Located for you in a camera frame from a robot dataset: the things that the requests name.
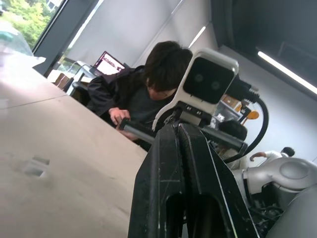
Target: black hair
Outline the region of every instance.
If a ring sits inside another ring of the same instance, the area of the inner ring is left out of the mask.
[[[179,86],[193,54],[175,41],[157,43],[147,58],[144,68],[148,87],[157,92]]]
[[[287,154],[289,157],[292,157],[293,155],[295,155],[295,150],[291,147],[285,147],[282,150],[283,153]]]
[[[236,120],[227,120],[219,123],[218,129],[242,141],[247,138],[248,130]]]

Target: black chair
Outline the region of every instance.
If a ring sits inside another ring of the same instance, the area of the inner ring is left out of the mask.
[[[72,97],[75,98],[82,105],[87,106],[90,102],[90,97],[88,94],[88,88],[81,82],[73,82],[74,92],[72,93]]]

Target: person in white shirt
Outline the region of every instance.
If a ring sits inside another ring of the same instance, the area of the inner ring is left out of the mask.
[[[267,152],[257,152],[250,157],[250,160],[254,161],[255,157],[265,157],[266,160],[264,161],[264,163],[260,164],[260,165],[264,165],[273,160],[276,160],[282,157],[292,157],[294,155],[295,155],[294,149],[292,149],[291,147],[285,147],[284,149],[282,149],[281,152],[277,152],[274,150],[267,151]]]

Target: black jacket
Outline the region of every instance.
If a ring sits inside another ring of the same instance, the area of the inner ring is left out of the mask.
[[[107,112],[115,107],[126,109],[133,94],[145,85],[143,72],[144,66],[139,66],[93,79],[88,84],[91,101],[87,108],[114,126]]]

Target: desk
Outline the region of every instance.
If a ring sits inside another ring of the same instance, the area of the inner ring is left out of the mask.
[[[146,152],[33,69],[0,101],[0,237],[126,238]]]

